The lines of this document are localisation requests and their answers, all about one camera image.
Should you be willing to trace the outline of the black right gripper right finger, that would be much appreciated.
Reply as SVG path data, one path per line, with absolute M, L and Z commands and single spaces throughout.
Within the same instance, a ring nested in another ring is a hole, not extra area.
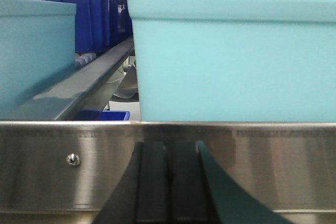
M 289 223 L 240 187 L 202 141 L 175 144 L 173 223 Z

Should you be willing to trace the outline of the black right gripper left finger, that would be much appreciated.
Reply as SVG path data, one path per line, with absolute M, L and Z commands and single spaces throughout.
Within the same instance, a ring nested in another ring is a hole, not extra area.
M 168 223 L 166 149 L 137 142 L 116 188 L 93 223 Z

